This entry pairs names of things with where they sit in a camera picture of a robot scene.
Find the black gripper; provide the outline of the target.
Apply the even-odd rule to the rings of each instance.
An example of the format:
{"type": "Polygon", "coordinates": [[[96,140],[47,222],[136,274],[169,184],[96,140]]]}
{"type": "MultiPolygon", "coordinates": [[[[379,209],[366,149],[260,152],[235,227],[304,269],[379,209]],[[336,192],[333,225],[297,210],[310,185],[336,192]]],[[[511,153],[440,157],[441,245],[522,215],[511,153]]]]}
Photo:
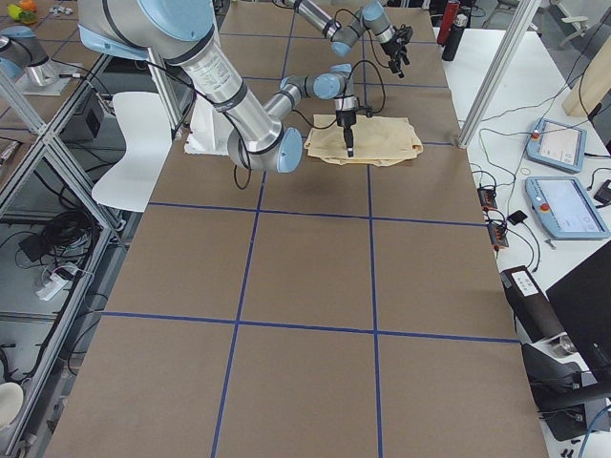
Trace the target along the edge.
{"type": "Polygon", "coordinates": [[[399,78],[404,78],[403,64],[410,64],[405,46],[400,46],[396,43],[394,34],[390,40],[382,43],[381,47],[389,59],[391,72],[399,78]]]}
{"type": "Polygon", "coordinates": [[[343,128],[343,137],[346,143],[348,158],[354,157],[354,145],[352,142],[352,130],[357,122],[356,110],[338,110],[335,112],[336,125],[343,128]]]}

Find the neighbouring robot arm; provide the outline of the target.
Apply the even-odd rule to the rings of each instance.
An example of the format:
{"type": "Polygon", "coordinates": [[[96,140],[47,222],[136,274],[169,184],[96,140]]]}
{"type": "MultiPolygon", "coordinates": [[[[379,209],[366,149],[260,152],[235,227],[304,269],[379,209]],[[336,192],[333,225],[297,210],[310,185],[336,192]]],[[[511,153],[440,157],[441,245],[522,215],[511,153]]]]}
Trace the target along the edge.
{"type": "Polygon", "coordinates": [[[26,26],[1,30],[1,69],[24,95],[60,96],[69,82],[60,77],[65,67],[49,57],[26,26]]]}

